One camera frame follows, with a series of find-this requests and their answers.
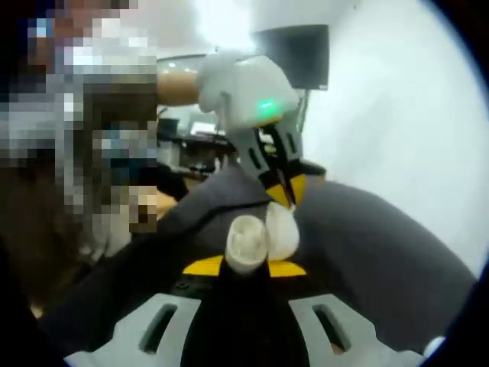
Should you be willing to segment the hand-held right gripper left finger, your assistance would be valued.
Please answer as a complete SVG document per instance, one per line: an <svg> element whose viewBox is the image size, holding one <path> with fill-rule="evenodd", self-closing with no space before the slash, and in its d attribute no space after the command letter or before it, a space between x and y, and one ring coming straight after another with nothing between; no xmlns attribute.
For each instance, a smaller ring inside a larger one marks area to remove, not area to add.
<svg viewBox="0 0 489 367"><path fill-rule="evenodd" d="M202 301L155 294L115 323L99 348L66 356L69 366L181 366Z"/></svg>

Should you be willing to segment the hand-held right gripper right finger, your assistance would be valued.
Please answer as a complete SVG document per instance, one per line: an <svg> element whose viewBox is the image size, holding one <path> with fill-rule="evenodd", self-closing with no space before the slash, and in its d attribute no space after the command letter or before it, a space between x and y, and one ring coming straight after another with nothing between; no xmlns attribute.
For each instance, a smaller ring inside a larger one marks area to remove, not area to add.
<svg viewBox="0 0 489 367"><path fill-rule="evenodd" d="M293 296L306 272L288 261L263 266L264 366L420 366L424 355L381 341L375 325L331 293Z"/></svg>

